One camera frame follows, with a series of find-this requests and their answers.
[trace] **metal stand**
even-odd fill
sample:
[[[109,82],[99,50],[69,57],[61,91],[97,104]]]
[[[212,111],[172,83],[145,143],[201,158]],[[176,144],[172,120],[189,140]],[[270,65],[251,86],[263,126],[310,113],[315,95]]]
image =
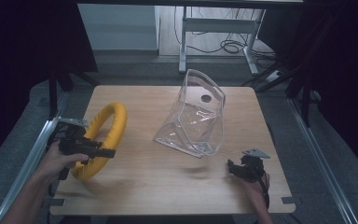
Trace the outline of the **metal stand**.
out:
[[[252,56],[252,49],[264,12],[264,9],[260,9],[260,13],[255,21],[201,19],[188,18],[186,15],[186,7],[183,7],[182,43],[179,53],[179,72],[186,72],[186,32],[236,33],[251,34],[248,46],[243,50],[243,53],[245,55],[246,61],[248,62],[252,75],[257,76],[258,70],[255,66],[255,61]]]

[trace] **black backdrop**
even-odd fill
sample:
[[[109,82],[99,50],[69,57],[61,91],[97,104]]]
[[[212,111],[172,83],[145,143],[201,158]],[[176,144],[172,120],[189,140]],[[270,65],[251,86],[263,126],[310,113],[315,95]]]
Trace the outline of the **black backdrop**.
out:
[[[0,146],[30,89],[50,72],[70,68],[97,71],[75,1],[0,1]]]
[[[285,64],[293,68],[310,47],[310,42],[301,40],[314,39],[310,30],[321,15],[315,10],[267,11],[258,37],[280,58],[299,49]],[[358,157],[358,1],[348,1],[340,12],[311,62],[310,74],[312,88],[322,98],[319,110]]]

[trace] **metal frame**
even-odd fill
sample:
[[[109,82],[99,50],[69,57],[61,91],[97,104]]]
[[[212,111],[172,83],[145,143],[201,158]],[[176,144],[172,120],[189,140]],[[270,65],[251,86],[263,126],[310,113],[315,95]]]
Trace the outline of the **metal frame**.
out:
[[[58,110],[55,117],[51,120],[47,120],[45,126],[43,127],[41,133],[37,137],[33,148],[31,149],[25,163],[22,165],[19,174],[17,175],[16,179],[14,180],[10,190],[7,193],[6,198],[1,204],[0,207],[0,222],[4,217],[5,213],[7,212],[8,208],[13,204],[14,200],[16,199],[17,195],[19,194],[22,186],[24,186],[25,182],[34,172],[37,164],[39,163],[40,159],[42,158],[48,138],[50,137],[51,133],[54,131],[58,121],[60,120],[60,115],[63,109],[66,107],[66,102],[69,98],[69,92],[63,92],[60,96],[58,101]]]
[[[243,49],[246,61],[253,76],[257,76],[258,70],[252,56],[252,49],[255,44],[258,30],[263,19],[265,9],[260,9],[256,20],[221,20],[221,19],[200,19],[188,18],[186,7],[183,7],[182,17],[182,42],[179,51],[179,72],[186,72],[186,32],[211,32],[211,33],[236,33],[250,34],[248,46]]]

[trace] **yellow ring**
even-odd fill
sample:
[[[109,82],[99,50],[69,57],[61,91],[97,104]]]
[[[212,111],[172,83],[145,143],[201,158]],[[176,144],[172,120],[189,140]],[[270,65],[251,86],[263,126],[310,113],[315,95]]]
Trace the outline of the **yellow ring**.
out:
[[[104,107],[89,124],[84,137],[94,140],[103,124],[113,114],[115,118],[101,148],[116,149],[127,124],[127,110],[122,103],[111,103]],[[96,157],[89,160],[87,165],[77,162],[72,169],[72,175],[81,180],[89,179],[101,171],[108,161],[109,158]]]

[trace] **human arm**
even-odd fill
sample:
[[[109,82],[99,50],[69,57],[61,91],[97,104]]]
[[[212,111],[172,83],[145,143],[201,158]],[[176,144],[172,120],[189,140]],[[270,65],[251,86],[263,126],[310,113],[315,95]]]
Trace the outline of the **human arm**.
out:
[[[265,186],[269,187],[269,174],[264,173],[261,177]],[[263,189],[261,188],[260,184],[255,182],[249,182],[242,178],[239,178],[242,186],[245,190],[245,194],[248,197],[249,201],[251,202],[255,214],[257,216],[257,223],[258,224],[271,224],[273,223],[271,215],[269,214],[269,210],[267,209],[266,201],[263,195]]]
[[[41,204],[48,193],[48,186],[59,177],[60,171],[64,167],[74,166],[76,161],[88,159],[89,157],[83,154],[64,156],[59,151],[58,142],[51,144],[45,157],[22,187],[1,223],[35,223]]]

